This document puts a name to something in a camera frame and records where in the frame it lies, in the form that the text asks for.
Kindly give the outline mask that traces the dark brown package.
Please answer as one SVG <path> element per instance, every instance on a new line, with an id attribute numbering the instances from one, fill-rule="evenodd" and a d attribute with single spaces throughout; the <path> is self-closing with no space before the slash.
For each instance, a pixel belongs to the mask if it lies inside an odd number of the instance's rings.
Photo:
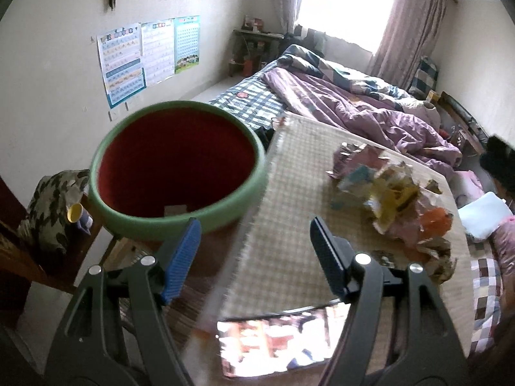
<path id="1" fill-rule="evenodd" d="M 423 266 L 435 284 L 441 285 L 455 274 L 457 259 L 451 256 L 450 242 L 444 237 L 420 241 L 416 249 L 426 257 Z"/>

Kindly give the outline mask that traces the beige woven checked mat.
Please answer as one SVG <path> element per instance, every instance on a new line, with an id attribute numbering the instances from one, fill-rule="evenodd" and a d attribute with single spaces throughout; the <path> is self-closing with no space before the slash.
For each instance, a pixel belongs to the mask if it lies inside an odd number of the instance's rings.
<path id="1" fill-rule="evenodd" d="M 196 385 L 465 385 L 471 256 L 444 176 L 288 113 L 184 350 Z"/>

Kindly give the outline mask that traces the red bin with green rim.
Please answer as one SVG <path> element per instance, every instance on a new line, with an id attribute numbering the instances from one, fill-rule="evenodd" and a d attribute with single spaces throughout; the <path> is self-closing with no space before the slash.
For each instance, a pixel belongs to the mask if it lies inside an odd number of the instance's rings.
<path id="1" fill-rule="evenodd" d="M 110 232 L 163 241 L 192 218 L 205 233 L 240 219 L 266 181 L 265 149 L 244 121 L 176 100 L 145 107 L 104 136 L 89 198 Z"/>

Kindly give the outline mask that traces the yellow crumpled wrapper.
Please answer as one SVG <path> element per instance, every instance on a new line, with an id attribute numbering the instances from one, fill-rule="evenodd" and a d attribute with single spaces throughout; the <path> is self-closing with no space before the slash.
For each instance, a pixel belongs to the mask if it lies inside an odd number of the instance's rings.
<path id="1" fill-rule="evenodd" d="M 401 213 L 413 205 L 420 194 L 412 168 L 405 162 L 386 164 L 377 171 L 365 195 L 364 207 L 373 217 L 374 228 L 385 234 Z"/>

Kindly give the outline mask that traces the purple crumpled wrapper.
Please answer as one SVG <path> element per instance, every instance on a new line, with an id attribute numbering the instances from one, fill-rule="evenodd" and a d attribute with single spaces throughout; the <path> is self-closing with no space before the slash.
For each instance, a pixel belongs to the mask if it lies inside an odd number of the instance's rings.
<path id="1" fill-rule="evenodd" d="M 363 144 L 342 142 L 332 155 L 332 168 L 326 173 L 333 179 L 347 177 L 361 166 L 375 171 L 389 163 L 382 148 Z"/>

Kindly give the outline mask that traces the orange crumpled wrapper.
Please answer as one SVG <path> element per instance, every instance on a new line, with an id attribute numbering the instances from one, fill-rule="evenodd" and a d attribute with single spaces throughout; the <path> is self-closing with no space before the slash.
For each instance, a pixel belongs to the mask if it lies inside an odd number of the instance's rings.
<path id="1" fill-rule="evenodd" d="M 422 214 L 419 222 L 423 240 L 443 237 L 452 227 L 453 214 L 443 207 L 436 207 Z"/>

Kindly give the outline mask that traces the smartphone with lit screen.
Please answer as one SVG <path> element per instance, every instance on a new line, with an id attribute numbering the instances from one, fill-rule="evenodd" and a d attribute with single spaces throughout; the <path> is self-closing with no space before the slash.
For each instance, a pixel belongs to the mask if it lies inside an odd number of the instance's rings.
<path id="1" fill-rule="evenodd" d="M 330 301 L 267 316 L 217 322 L 223 376 L 253 378 L 322 364 L 331 359 L 350 306 Z"/>

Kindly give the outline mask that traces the yellow cup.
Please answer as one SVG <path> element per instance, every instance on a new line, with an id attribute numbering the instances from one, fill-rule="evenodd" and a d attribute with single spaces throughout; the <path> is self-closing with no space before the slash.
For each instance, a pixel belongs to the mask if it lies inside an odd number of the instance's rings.
<path id="1" fill-rule="evenodd" d="M 80 203 L 75 203 L 67 209 L 67 220 L 70 223 L 80 222 L 85 212 L 85 208 Z"/>

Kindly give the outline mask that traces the blue plaid bed sheet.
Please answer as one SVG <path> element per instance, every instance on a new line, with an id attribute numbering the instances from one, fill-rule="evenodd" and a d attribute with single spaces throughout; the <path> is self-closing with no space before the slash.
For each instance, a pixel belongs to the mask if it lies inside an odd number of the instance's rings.
<path id="1" fill-rule="evenodd" d="M 286 109 L 261 78 L 245 78 L 209 103 L 232 114 L 253 130 L 272 128 L 272 122 Z"/>

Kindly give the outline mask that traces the wooden chair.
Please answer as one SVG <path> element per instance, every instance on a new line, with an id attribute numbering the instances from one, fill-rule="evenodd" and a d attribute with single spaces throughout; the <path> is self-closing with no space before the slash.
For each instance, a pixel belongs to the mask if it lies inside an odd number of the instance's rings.
<path id="1" fill-rule="evenodd" d="M 68 258 L 56 259 L 51 271 L 41 265 L 42 250 L 38 244 L 29 243 L 18 236 L 16 228 L 25 217 L 25 208 L 11 189 L 1 183 L 1 270 L 16 274 L 26 280 L 58 289 L 69 294 L 75 291 L 74 282 L 86 255 L 103 227 L 103 221 L 95 205 L 86 195 L 81 204 L 92 215 L 93 224 L 89 235 L 81 235 L 71 248 Z"/>

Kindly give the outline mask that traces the dark wooden headboard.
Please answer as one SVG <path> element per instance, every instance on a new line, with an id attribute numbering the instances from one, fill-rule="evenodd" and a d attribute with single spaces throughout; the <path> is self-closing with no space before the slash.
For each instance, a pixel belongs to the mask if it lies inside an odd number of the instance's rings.
<path id="1" fill-rule="evenodd" d="M 455 127 L 452 138 L 467 140 L 474 151 L 481 154 L 487 146 L 488 135 L 472 114 L 447 92 L 441 92 L 437 103 L 446 112 Z"/>

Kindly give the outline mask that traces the patterned blue-white quilt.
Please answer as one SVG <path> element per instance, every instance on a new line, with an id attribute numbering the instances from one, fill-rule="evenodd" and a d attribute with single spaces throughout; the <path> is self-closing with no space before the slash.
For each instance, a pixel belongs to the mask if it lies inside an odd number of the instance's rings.
<path id="1" fill-rule="evenodd" d="M 381 78 L 368 76 L 361 71 L 326 60 L 297 44 L 290 45 L 277 59 L 277 64 L 289 71 L 322 78 L 347 92 L 367 96 L 395 110 L 425 107 L 424 101 L 412 97 L 403 89 L 390 85 Z"/>

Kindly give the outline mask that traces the dark wooden side table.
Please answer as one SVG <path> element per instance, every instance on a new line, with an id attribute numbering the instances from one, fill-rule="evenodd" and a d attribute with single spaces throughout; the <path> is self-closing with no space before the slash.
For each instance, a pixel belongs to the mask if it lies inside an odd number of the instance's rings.
<path id="1" fill-rule="evenodd" d="M 252 76 L 279 56 L 284 36 L 271 32 L 234 29 L 231 37 L 229 76 Z"/>

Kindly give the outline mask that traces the white chart poster middle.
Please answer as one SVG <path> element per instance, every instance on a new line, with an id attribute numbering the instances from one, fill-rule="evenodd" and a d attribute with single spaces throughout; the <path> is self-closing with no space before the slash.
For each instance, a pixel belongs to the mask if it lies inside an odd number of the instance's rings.
<path id="1" fill-rule="evenodd" d="M 174 22 L 172 18 L 141 26 L 141 50 L 147 87 L 174 75 Z"/>

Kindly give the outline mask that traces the pink window curtain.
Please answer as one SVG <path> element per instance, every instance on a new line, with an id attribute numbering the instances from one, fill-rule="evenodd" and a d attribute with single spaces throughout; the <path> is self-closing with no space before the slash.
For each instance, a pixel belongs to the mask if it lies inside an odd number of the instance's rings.
<path id="1" fill-rule="evenodd" d="M 368 75 L 406 90 L 421 58 L 435 48 L 452 0 L 395 0 Z"/>

